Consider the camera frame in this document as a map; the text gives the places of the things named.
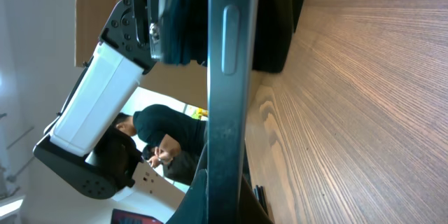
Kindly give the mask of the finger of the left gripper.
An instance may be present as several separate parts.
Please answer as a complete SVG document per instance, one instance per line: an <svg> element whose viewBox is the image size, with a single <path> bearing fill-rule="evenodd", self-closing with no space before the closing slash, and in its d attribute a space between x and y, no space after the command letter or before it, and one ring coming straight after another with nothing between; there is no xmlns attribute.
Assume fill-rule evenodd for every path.
<svg viewBox="0 0 448 224"><path fill-rule="evenodd" d="M282 72L304 0L258 0L252 69Z"/></svg>

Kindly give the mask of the Galaxy smartphone teal screen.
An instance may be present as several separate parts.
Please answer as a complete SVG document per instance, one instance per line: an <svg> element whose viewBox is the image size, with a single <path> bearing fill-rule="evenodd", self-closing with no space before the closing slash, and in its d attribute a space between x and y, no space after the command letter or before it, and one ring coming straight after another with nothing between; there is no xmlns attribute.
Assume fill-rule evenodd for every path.
<svg viewBox="0 0 448 224"><path fill-rule="evenodd" d="M208 0L207 222L238 223L258 0Z"/></svg>

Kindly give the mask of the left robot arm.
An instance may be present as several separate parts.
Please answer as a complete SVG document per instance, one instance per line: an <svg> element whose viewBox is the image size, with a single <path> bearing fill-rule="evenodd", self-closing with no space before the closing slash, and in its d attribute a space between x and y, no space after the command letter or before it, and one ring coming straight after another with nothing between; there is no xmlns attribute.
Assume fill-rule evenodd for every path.
<svg viewBox="0 0 448 224"><path fill-rule="evenodd" d="M208 78L208 191L235 195L250 71L282 71L302 1L119 1L34 155L87 197L129 197L143 176L142 158L112 121L157 63L197 61L206 64Z"/></svg>

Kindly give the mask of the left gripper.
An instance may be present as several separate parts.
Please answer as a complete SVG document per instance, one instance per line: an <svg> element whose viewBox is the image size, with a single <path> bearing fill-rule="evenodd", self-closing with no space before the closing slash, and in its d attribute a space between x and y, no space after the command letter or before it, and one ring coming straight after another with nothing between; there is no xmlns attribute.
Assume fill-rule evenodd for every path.
<svg viewBox="0 0 448 224"><path fill-rule="evenodd" d="M208 0L132 0L136 39L154 62L207 65Z"/></svg>

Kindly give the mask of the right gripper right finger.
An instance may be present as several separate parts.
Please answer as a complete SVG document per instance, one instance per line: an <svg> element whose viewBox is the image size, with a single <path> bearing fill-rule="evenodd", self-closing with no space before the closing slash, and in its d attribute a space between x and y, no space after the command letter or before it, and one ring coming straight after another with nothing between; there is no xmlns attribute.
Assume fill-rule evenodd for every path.
<svg viewBox="0 0 448 224"><path fill-rule="evenodd" d="M246 150L244 151L239 198L239 215L242 224L272 224L251 187L251 175Z"/></svg>

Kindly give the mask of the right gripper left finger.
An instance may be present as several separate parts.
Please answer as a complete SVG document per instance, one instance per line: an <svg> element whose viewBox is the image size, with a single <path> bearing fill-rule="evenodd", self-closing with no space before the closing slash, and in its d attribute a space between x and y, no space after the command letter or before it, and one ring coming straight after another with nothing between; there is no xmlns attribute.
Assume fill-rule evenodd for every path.
<svg viewBox="0 0 448 224"><path fill-rule="evenodd" d="M207 222L208 144L202 149L194 179L185 197L167 224L205 224Z"/></svg>

